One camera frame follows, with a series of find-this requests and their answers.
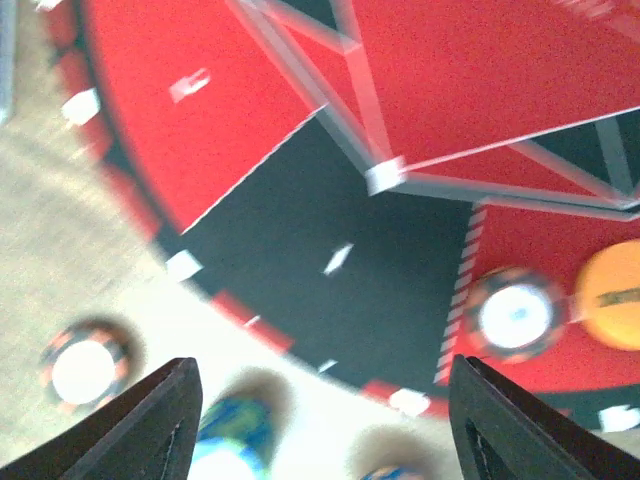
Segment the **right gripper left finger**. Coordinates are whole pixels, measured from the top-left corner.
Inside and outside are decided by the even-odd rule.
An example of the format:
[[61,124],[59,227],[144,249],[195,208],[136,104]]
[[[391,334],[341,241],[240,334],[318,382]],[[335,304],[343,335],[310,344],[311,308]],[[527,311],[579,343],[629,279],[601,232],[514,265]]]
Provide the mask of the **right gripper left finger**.
[[197,361],[175,358],[1,468],[3,479],[185,479],[202,407]]

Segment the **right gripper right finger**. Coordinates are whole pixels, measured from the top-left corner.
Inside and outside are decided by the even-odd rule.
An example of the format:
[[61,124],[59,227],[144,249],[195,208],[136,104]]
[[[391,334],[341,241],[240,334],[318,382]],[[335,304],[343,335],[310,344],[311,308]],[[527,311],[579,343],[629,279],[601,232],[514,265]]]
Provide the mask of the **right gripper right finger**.
[[449,420],[465,479],[637,479],[639,459],[476,357],[456,355]]

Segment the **red poker chip stack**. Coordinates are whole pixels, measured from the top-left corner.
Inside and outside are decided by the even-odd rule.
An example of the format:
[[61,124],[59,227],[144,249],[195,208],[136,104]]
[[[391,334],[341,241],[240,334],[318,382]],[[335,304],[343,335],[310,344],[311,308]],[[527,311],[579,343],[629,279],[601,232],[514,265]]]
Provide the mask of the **red poker chip stack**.
[[65,413],[91,412],[128,386],[135,367],[130,333],[106,318],[77,321],[44,348],[40,382]]

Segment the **teal poker chip stack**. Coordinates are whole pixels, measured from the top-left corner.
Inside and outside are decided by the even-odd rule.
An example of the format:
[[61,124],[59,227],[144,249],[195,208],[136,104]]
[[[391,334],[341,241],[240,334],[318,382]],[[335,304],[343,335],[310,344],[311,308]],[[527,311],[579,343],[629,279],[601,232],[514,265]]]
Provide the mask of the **teal poker chip stack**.
[[271,409],[248,395],[213,403],[203,414],[190,479],[267,479],[275,427]]

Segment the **orange round blind button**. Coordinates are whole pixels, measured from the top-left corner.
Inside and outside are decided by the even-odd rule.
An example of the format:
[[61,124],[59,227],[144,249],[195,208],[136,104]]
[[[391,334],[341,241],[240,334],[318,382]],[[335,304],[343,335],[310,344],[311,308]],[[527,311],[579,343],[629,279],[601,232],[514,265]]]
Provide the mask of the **orange round blind button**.
[[581,268],[575,305],[583,328],[600,343],[639,349],[639,241],[611,245]]

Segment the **round red black poker mat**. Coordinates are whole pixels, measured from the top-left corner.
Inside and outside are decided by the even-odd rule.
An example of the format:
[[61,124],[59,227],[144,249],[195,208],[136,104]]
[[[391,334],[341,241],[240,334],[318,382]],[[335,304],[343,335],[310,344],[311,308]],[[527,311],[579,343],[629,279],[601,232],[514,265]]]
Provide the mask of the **round red black poker mat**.
[[[581,268],[639,241],[635,1],[40,1],[63,114],[168,273],[274,350],[411,415],[478,356],[574,422],[639,424],[639,349]],[[471,286],[535,270],[564,333],[470,343]]]

